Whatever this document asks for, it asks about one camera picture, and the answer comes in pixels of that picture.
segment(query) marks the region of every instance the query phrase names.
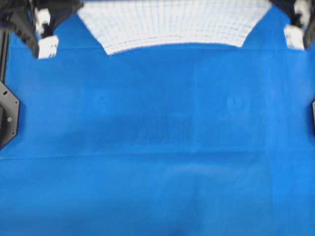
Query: black frame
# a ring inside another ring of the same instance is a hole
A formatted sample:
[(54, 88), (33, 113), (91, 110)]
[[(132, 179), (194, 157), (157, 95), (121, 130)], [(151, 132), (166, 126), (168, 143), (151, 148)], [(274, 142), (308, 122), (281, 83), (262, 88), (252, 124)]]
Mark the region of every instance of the black frame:
[(0, 149), (17, 135), (19, 100), (5, 86), (5, 71), (8, 56), (9, 33), (0, 29)]

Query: blue cloth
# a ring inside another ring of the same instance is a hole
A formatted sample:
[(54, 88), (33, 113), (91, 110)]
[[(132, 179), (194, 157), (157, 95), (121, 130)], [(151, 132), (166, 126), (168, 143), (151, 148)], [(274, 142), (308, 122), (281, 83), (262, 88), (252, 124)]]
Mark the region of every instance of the blue cloth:
[(286, 48), (288, 22), (108, 57), (73, 16), (40, 61), (13, 36), (0, 235), (314, 236), (315, 51)]

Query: white grid paper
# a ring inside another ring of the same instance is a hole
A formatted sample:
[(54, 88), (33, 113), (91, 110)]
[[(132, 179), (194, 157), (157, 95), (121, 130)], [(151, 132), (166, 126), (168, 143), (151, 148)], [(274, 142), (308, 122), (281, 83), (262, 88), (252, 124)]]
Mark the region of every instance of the white grid paper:
[(86, 2), (79, 16), (111, 55), (176, 43), (242, 47), (270, 7), (267, 0), (106, 0)]

